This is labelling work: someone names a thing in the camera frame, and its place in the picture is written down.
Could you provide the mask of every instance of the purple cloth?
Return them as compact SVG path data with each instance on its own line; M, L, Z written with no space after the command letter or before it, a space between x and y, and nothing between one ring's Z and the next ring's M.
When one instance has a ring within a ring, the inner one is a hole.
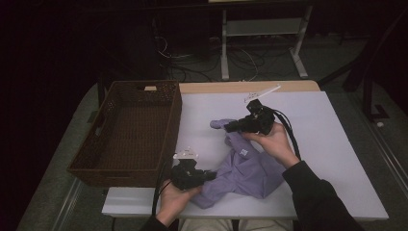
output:
M213 120L210 126L223 129L232 120ZM191 200L202 209L212 207L226 193L265 198L284 180L284 167L265 151L256 150L241 133L231 132L225 136L225 143L232 149L217 171L217 178L205 182L201 193Z

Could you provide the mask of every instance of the black sleeve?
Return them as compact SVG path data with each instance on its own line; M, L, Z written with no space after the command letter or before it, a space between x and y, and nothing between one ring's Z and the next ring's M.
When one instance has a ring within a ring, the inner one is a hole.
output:
M283 176L292 189L302 231L363 230L348 213L333 186L320 180L305 162L290 167Z
M156 217L150 217L140 231L168 231L167 227L159 222Z

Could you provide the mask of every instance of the beige pants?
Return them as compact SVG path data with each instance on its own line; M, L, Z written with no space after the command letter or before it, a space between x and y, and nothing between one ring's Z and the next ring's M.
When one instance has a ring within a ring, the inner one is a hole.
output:
M179 231L232 231L231 219L180 219ZM240 231L292 231L291 220L240 219Z

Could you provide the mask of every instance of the gray carpet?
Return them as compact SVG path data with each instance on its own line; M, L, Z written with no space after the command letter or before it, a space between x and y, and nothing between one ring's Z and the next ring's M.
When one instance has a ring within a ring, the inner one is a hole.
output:
M339 37L336 36L306 38L300 57L310 79L317 81L330 74L353 60L364 47L363 41L346 41L342 45L339 45L338 41ZM237 39L231 40L230 44L231 81L249 80L256 73L253 81L298 80L288 52L288 48L293 44L292 38ZM178 66L199 71L173 68L168 72L169 78L185 82L219 81L219 49L217 43L213 46L215 54L207 61L191 58L174 62ZM251 58L237 47L248 51ZM367 119L361 115L361 92L346 93L341 88L345 77L346 74L321 89L328 93L361 164L390 216L388 220L362 222L362 225L367 231L408 230L408 221L404 220L408 214L407 197L384 161L381 147L371 131L374 125L367 123ZM376 131L382 135L405 169L408 169L407 116L378 86L374 88L374 103L381 104L391 117L378 120L383 122L384 126L375 128ZM75 181L65 171L89 129L87 120L95 110L97 95L96 88L93 88L73 117L71 126L66 131L18 230L111 230L113 219L101 214L105 200L103 189L79 184L76 185L76 191L70 191ZM65 201L68 192L76 193L77 199ZM115 221L115 230L137 230L144 221L144 218L118 218Z

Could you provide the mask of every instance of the wicker basket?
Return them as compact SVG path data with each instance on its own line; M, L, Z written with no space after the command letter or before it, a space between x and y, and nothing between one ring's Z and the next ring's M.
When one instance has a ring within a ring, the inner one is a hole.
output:
M67 170L89 186L154 188L164 162L169 177L181 110L177 81L114 82Z

